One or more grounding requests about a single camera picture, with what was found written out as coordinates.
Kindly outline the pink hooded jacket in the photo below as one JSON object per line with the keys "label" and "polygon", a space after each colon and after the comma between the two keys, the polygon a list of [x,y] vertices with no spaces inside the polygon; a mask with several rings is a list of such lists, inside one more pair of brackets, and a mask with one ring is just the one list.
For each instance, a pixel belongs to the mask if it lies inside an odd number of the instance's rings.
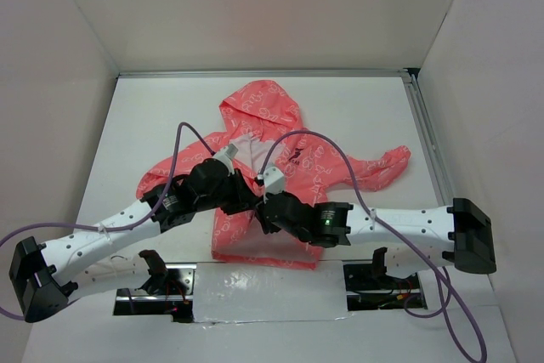
{"label": "pink hooded jacket", "polygon": [[[339,153],[318,137],[301,134],[303,119],[299,106],[272,80],[249,82],[220,106],[225,130],[206,136],[148,170],[139,181],[137,198],[165,184],[169,174],[187,174],[207,159],[211,150],[234,144],[238,167],[251,190],[261,188],[255,177],[263,164],[275,164],[286,177],[286,189],[302,202],[315,205],[327,200],[326,192],[337,184],[379,191],[392,184],[407,168],[411,158],[401,145],[386,151],[377,160],[343,160]],[[298,241],[285,231],[266,235],[252,212],[228,216],[214,214],[211,255],[225,263],[258,264],[283,269],[315,269],[322,248]]]}

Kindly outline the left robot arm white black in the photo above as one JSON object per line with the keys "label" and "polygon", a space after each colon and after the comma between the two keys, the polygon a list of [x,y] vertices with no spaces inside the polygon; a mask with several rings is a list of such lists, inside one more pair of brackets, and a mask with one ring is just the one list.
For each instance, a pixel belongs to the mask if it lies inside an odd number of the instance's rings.
{"label": "left robot arm white black", "polygon": [[19,320],[36,323],[95,293],[127,288],[150,295],[181,290],[155,250],[125,258],[120,250],[189,223],[197,213],[228,215],[253,210],[262,201],[239,169],[211,158],[96,225],[77,225],[69,235],[43,243],[18,242],[9,279],[20,305]]}

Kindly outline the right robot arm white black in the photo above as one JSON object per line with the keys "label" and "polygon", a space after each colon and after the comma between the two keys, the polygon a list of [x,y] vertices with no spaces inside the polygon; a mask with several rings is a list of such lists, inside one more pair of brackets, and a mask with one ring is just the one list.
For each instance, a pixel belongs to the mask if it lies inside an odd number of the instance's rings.
{"label": "right robot arm white black", "polygon": [[490,217],[466,198],[423,210],[366,211],[347,202],[311,206],[281,192],[258,204],[257,218],[264,233],[284,231],[312,247],[377,244],[371,278],[381,288],[431,264],[474,275],[496,272]]}

